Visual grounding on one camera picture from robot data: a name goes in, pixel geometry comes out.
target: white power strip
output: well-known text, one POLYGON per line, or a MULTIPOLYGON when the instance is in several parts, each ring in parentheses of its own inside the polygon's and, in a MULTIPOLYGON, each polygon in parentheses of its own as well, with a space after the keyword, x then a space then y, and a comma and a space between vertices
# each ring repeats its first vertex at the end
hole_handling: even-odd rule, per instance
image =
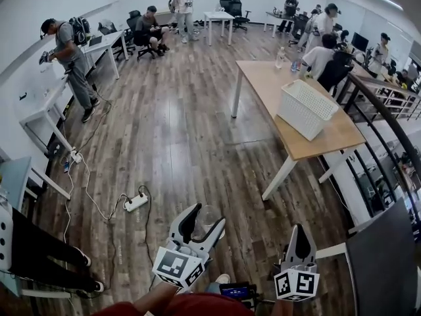
POLYGON ((138 207, 141 207, 143 204, 147 203, 148 199, 147 199, 147 195, 146 194, 142 194, 141 196, 136 196, 132 199, 132 203, 126 201, 124 203, 124 209, 127 212, 131 212, 134 209, 137 209, 138 207))

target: white basket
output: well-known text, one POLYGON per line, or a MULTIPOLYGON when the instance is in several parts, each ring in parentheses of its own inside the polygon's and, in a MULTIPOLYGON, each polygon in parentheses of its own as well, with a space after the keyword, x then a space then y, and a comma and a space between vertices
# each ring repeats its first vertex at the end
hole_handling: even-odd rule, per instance
POLYGON ((302 80, 282 87, 278 115, 306 139, 313 140, 339 109, 302 80))

